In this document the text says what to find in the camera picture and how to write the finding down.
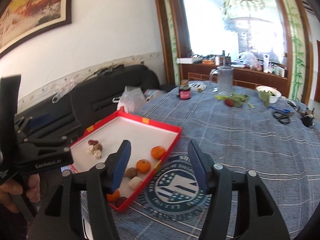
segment floral border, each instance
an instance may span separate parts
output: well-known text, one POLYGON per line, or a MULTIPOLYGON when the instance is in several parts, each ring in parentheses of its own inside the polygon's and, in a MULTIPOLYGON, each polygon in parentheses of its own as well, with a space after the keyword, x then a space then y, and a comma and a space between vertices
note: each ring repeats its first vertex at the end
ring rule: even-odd
POLYGON ((120 59, 115 59, 112 61, 104 62, 102 64, 94 65, 77 72, 71 73, 70 75, 64 76, 60 79, 57 79, 53 82, 50 82, 43 87, 31 92, 30 94, 24 96, 23 98, 19 99, 18 101, 18 113, 30 108, 31 106, 36 105, 37 103, 41 102, 42 100, 53 96, 56 94, 61 87, 65 86, 71 80, 76 81, 77 83, 83 81, 87 77, 89 77, 92 73, 96 72, 99 69, 112 67, 120 64, 132 65, 132 64, 141 64, 141 62, 154 60, 162 57, 162 52, 155 52, 155 53, 147 53, 143 55, 137 56, 129 56, 120 59))
POLYGON ((303 94, 306 76, 306 44, 302 28, 302 19, 295 0, 283 1, 290 24, 293 52, 292 83, 290 86, 289 98, 295 101, 300 101, 303 94))
POLYGON ((180 72, 179 72, 179 65, 177 63, 178 49, 177 49, 176 32, 175 32, 174 24, 173 24, 170 0, 164 0, 164 3, 165 3, 165 9, 167 12, 167 20, 168 20, 168 26, 169 26, 172 60, 173 60, 174 81, 176 83, 176 86, 178 86, 178 85, 180 85, 180 72))

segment plaid tablecloth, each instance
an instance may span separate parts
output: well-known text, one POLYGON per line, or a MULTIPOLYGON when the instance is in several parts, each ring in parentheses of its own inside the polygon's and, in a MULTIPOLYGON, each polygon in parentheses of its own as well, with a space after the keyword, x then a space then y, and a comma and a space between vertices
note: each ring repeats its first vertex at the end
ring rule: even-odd
MULTIPOLYGON (((177 98, 177 89, 149 102, 138 115, 183 128, 182 137, 162 170, 124 213, 112 211, 121 239, 197 239, 210 201, 198 190, 188 141, 196 140, 216 163, 233 171, 256 170, 273 196, 293 239, 320 201, 320 142, 298 114, 280 124, 254 90, 249 102, 229 108, 208 88, 177 98)), ((291 109, 285 98, 273 106, 291 109)), ((233 236, 237 198, 233 195, 227 239, 233 236)), ((87 216, 84 203, 84 216, 87 216)))

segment sofa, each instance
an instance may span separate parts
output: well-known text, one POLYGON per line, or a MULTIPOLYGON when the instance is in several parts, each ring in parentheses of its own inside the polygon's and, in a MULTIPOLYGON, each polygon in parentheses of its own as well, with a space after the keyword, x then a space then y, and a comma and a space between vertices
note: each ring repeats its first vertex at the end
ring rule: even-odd
POLYGON ((28 137, 46 138, 67 135, 76 140, 84 130, 116 111, 112 100, 124 92, 125 86, 159 89, 166 92, 175 86, 160 86, 156 74, 144 65, 116 68, 114 71, 99 73, 71 90, 55 104, 53 96, 16 115, 40 120, 40 124, 30 128, 28 137))

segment bottle with pink label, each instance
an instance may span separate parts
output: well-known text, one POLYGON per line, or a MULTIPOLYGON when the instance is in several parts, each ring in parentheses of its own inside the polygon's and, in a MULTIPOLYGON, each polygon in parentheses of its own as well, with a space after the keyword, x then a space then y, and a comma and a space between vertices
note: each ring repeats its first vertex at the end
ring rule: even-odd
POLYGON ((181 80, 181 86, 179 87, 180 99, 186 100, 191 98, 191 90, 188 85, 188 80, 181 80))

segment tangerine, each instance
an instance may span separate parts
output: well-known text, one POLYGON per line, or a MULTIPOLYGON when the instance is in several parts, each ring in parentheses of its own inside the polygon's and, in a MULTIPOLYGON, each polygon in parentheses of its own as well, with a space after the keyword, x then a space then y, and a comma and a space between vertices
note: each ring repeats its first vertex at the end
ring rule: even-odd
POLYGON ((151 168, 150 162, 147 160, 139 160, 136 164, 137 170, 142 174, 148 173, 151 168))
POLYGON ((107 200, 109 202, 116 202, 119 198, 120 198, 120 192, 118 189, 116 189, 113 194, 107 194, 107 200))
POLYGON ((160 160, 164 153, 165 149, 162 146, 156 146, 151 149, 151 156, 156 160, 160 160))

